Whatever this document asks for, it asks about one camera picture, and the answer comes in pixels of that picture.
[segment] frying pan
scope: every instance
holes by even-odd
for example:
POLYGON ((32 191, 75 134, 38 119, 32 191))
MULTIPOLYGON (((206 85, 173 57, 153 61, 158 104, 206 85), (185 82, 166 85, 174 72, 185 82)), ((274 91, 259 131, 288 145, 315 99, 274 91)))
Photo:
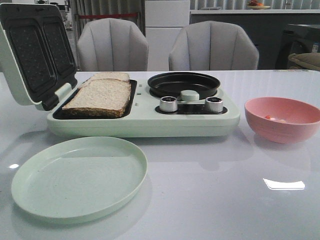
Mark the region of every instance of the frying pan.
POLYGON ((202 73, 167 72, 155 75, 148 80, 150 92, 158 97, 171 96, 178 98, 184 90, 196 91, 199 99, 216 94, 220 81, 202 73))

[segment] white bread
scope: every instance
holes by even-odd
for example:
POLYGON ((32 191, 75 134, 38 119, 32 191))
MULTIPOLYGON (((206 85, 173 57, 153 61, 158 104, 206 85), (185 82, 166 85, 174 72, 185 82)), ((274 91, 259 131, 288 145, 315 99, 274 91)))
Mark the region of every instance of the white bread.
POLYGON ((120 118, 130 100, 131 84, 119 79, 86 81, 74 98, 62 107, 72 116, 120 118))
POLYGON ((83 88, 88 85, 92 80, 96 79, 118 79, 122 81, 129 82, 130 76, 126 72, 117 72, 117 71, 104 71, 98 72, 92 77, 90 77, 87 81, 85 81, 79 88, 83 88))

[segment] pink bowl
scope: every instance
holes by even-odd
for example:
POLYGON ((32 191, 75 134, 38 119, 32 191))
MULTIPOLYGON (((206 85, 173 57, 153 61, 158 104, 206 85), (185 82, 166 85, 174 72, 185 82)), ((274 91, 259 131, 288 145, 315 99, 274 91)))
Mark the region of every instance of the pink bowl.
POLYGON ((320 109, 282 97, 258 97, 244 105, 250 128, 281 144, 293 144, 313 136, 320 127, 320 109))

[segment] green plate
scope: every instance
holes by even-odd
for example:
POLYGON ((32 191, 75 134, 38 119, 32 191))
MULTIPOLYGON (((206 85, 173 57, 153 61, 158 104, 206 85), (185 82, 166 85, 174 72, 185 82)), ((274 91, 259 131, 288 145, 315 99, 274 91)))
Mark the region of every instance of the green plate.
POLYGON ((83 137, 51 146, 16 172, 16 204, 50 223, 76 224, 106 216, 129 202, 147 174, 147 158, 115 137, 83 137))

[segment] gray chair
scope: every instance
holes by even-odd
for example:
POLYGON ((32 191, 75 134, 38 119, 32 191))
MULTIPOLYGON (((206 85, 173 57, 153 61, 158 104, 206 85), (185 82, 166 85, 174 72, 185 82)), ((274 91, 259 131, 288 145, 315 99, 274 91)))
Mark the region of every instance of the gray chair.
POLYGON ((104 18, 88 22, 77 51, 81 71, 146 71, 148 67, 146 37, 128 20, 104 18))
POLYGON ((259 52, 238 25, 204 21, 185 26, 169 54, 170 71, 256 70, 259 52))

